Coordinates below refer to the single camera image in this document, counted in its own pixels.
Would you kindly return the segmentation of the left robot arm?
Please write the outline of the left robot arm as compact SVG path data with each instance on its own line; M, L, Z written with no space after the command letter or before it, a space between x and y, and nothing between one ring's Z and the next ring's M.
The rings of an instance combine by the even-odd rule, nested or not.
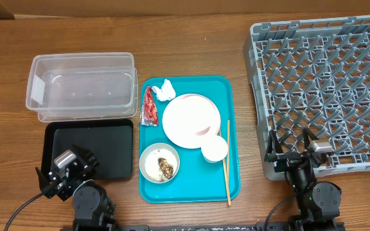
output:
M115 205L106 190L91 178L98 165L91 150L74 145L54 159L54 168L50 172L36 169L42 195L47 198L58 196L63 201L73 199L73 230L118 229L113 218Z

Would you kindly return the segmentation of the wooden chopstick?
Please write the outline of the wooden chopstick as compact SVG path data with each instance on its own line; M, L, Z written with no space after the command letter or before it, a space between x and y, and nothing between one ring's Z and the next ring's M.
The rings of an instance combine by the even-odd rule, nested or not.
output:
M225 188L226 188L226 195L227 195L227 204L231 206L231 195L229 190L229 167L227 161L229 160L229 138L226 138L227 141L227 155L222 160L223 170L224 170L224 178L225 178Z

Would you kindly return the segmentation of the red foil wrapper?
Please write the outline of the red foil wrapper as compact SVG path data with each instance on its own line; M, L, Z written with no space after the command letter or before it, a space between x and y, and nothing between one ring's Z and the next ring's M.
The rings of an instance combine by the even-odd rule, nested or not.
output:
M159 117L157 107L152 96L151 87L147 87L143 95L143 103L141 106L140 123L144 126L158 126Z

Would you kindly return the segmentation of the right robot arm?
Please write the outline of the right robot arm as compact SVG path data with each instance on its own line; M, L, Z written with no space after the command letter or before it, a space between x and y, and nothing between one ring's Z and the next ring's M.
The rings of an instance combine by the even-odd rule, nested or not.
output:
M299 213L290 216L282 230L344 230L344 224L335 222L340 216L341 188L332 182L319 182L313 170L327 162L333 155L333 147L319 140L308 128L303 128L303 139L303 152L284 153L276 132L269 132L264 161L276 164L274 171L284 174L294 194L269 212L264 229L272 228L269 220L278 208L295 199Z

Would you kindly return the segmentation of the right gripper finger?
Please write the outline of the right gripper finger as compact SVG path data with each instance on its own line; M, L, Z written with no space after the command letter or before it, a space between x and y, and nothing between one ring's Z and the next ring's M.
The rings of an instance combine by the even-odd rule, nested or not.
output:
M269 131L269 141L266 149L266 155L284 154L275 130Z
M318 140L319 138L311 132L311 130L307 127L303 128L303 141L304 141L304 147L307 150L310 142Z

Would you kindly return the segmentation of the pink plate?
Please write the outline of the pink plate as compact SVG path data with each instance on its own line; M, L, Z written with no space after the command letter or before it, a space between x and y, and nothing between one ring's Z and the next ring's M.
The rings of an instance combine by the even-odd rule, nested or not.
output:
M219 132L221 116L216 105L200 94L183 94L171 100L162 116L163 131L177 146L200 148L204 139Z

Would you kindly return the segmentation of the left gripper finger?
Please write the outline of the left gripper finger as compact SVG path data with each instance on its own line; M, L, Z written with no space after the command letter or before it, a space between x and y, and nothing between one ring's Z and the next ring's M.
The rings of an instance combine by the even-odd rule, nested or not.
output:
M49 180L45 177L45 175L38 167L36 167L35 170L39 179L39 188L42 192L44 192L44 190L49 186Z
M79 147L77 145L72 145L71 149L75 154L78 154L81 157L89 157L89 155L91 154L90 150Z

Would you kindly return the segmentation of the white tissue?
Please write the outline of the white tissue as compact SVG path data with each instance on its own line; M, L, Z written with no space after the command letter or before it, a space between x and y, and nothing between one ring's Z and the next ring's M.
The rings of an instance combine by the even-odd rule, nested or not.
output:
M176 97L176 91L168 79L164 80L161 87L152 86L152 91L159 101L171 101Z

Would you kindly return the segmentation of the small white cup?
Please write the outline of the small white cup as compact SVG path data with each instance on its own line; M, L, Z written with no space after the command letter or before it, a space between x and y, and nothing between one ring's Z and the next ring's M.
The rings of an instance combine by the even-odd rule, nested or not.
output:
M222 161L228 153L227 141L219 135L206 137L201 144L201 152L209 163Z

